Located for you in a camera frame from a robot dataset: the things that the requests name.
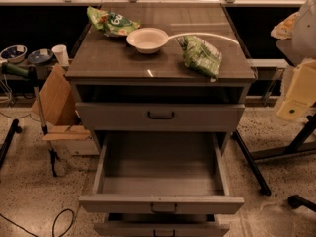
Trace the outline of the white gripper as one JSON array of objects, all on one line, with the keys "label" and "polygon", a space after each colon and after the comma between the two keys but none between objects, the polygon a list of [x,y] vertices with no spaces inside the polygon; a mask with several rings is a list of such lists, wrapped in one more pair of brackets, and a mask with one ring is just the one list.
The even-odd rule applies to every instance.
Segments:
[{"label": "white gripper", "polygon": [[[292,38],[298,13],[295,12],[274,26],[271,36],[279,40]],[[281,97],[276,102],[279,119],[295,121],[316,102],[316,60],[304,60],[296,67],[288,67],[282,77]]]}]

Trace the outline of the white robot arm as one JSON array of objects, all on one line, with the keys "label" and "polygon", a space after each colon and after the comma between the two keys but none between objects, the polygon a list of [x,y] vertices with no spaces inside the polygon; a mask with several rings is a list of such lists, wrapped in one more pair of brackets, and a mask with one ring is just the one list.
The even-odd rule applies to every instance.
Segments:
[{"label": "white robot arm", "polygon": [[291,40],[292,50],[303,60],[285,72],[285,95],[278,102],[276,116],[294,121],[316,102],[316,0],[307,0],[299,9],[271,30],[279,40]]}]

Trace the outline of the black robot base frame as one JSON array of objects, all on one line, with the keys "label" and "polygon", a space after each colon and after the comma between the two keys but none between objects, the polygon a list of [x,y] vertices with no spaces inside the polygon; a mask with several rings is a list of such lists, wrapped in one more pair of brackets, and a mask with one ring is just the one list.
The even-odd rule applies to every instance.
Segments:
[{"label": "black robot base frame", "polygon": [[283,164],[291,157],[314,154],[316,141],[307,142],[315,134],[315,116],[307,115],[302,123],[282,124],[272,114],[245,113],[241,117],[232,139],[236,142],[237,155],[248,171],[258,190],[255,199],[270,198],[272,190],[267,178],[258,167],[258,161],[274,161]]}]

